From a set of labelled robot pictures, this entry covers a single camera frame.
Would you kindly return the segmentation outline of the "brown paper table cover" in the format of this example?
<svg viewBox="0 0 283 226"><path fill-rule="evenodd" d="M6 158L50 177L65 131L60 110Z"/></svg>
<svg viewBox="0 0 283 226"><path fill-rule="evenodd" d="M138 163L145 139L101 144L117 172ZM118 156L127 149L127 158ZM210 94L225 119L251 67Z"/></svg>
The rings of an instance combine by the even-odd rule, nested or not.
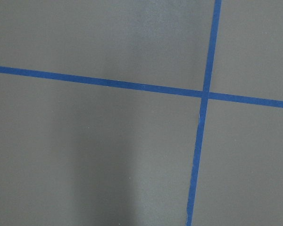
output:
<svg viewBox="0 0 283 226"><path fill-rule="evenodd" d="M283 226L283 0L0 0L0 226Z"/></svg>

